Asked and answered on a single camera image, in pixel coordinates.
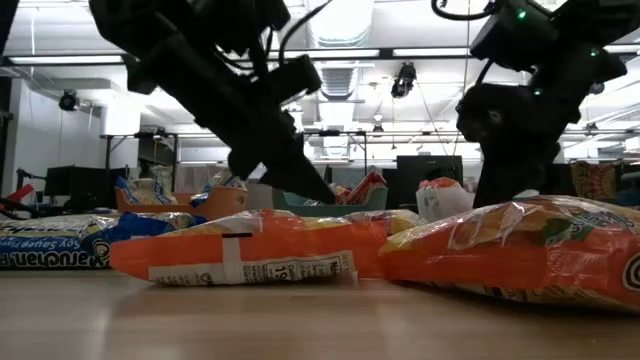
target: teal container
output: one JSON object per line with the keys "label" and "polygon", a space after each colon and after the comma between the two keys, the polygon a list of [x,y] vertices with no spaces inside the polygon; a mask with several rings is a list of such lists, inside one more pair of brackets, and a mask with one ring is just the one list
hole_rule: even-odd
{"label": "teal container", "polygon": [[371,192],[369,202],[364,205],[319,205],[304,206],[309,199],[293,193],[273,189],[273,208],[288,210],[298,216],[304,217],[341,217],[360,211],[384,210],[387,205],[387,193],[389,189],[379,188]]}

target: black cable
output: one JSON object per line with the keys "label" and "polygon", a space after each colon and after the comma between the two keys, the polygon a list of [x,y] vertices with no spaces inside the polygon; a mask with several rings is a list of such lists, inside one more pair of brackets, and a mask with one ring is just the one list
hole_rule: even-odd
{"label": "black cable", "polygon": [[311,10],[309,13],[307,13],[307,15],[303,16],[302,19],[298,20],[289,29],[289,31],[287,31],[287,33],[284,35],[284,38],[282,38],[282,43],[280,43],[280,51],[278,52],[278,63],[280,64],[280,66],[284,65],[284,51],[287,48],[287,43],[291,39],[291,36],[293,36],[293,34],[295,34],[295,32],[298,31],[302,27],[302,25],[309,22],[309,20],[311,20],[314,16],[318,15],[320,11],[324,10],[324,8],[327,7],[327,5],[331,4],[332,1],[333,0],[327,0],[326,3]]}
{"label": "black cable", "polygon": [[487,6],[485,6],[484,10],[481,13],[470,14],[470,15],[451,14],[442,10],[444,7],[447,6],[447,1],[448,0],[441,0],[440,4],[438,4],[438,0],[431,0],[431,10],[433,10],[433,12],[436,15],[447,20],[453,20],[453,21],[480,20],[495,14],[498,10],[498,2],[497,2],[498,0],[496,0],[496,2],[487,3]]}
{"label": "black cable", "polygon": [[269,35],[267,36],[267,44],[264,47],[265,56],[268,58],[269,53],[271,52],[271,46],[273,45],[273,28],[269,29]]}
{"label": "black cable", "polygon": [[493,60],[489,60],[486,64],[484,64],[482,71],[480,71],[480,75],[478,75],[478,78],[476,79],[476,86],[482,84],[482,80],[484,80],[484,77],[487,76],[491,65],[493,65]]}

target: orange snack bag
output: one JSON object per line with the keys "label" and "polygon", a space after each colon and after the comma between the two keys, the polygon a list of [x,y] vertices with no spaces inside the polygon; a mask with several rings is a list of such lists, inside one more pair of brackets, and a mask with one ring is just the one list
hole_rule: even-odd
{"label": "orange snack bag", "polygon": [[362,205],[369,202],[371,191],[373,189],[387,187],[387,182],[375,171],[372,171],[365,176],[364,179],[358,184],[358,186],[349,194],[345,200],[345,205]]}
{"label": "orange snack bag", "polygon": [[384,276],[533,303],[640,310],[640,212],[541,196],[390,237]]}
{"label": "orange snack bag", "polygon": [[386,241],[386,232],[380,224],[282,229],[280,224],[260,233],[122,241],[112,246],[111,266],[140,279],[182,286],[299,281],[339,275],[381,277],[378,250]]}

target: computer monitor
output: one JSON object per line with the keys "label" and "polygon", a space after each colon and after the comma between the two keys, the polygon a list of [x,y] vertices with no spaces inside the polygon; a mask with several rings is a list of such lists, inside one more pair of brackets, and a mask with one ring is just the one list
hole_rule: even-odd
{"label": "computer monitor", "polygon": [[118,176],[127,177],[127,169],[109,170],[63,166],[47,169],[45,196],[70,196],[78,207],[116,207],[114,186]]}

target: security camera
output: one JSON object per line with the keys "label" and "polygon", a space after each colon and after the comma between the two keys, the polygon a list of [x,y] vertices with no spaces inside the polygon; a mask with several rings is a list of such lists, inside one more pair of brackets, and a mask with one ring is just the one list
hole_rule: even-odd
{"label": "security camera", "polygon": [[75,90],[65,90],[64,95],[60,98],[58,106],[64,111],[76,111],[80,105],[80,100],[76,96]]}
{"label": "security camera", "polygon": [[393,81],[391,96],[396,99],[403,98],[413,89],[413,82],[416,80],[416,68],[413,63],[403,63],[398,76]]}

